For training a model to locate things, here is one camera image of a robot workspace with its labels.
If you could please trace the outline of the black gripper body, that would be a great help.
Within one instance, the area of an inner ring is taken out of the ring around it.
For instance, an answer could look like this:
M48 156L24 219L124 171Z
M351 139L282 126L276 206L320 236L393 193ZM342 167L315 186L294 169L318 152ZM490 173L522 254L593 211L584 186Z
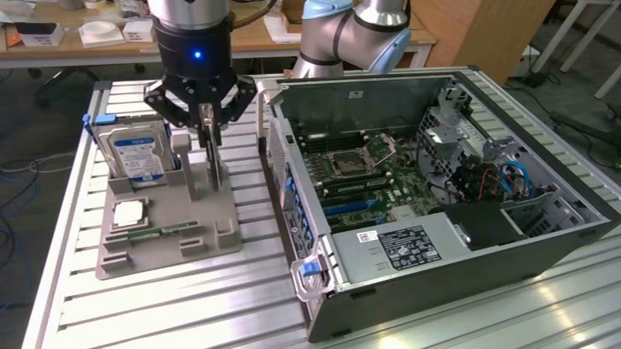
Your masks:
M190 80L195 83L200 105L222 102L236 85L232 69L230 21L200 30L172 28L155 21L158 47L164 66L162 80ZM182 108L187 105L167 93L171 101Z

